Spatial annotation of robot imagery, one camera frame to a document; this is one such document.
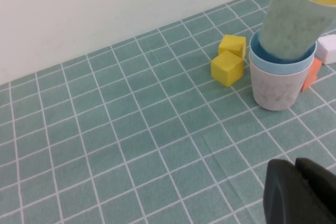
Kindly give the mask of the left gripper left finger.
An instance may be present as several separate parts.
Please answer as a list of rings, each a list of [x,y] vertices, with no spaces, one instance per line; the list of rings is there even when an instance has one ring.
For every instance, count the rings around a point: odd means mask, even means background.
[[[329,223],[296,162],[282,159],[268,162],[264,213],[266,223]]]

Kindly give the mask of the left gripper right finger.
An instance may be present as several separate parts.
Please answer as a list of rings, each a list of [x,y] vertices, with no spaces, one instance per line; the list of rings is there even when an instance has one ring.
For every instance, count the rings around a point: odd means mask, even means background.
[[[329,223],[335,223],[335,174],[308,158],[297,158],[296,169],[308,183]]]

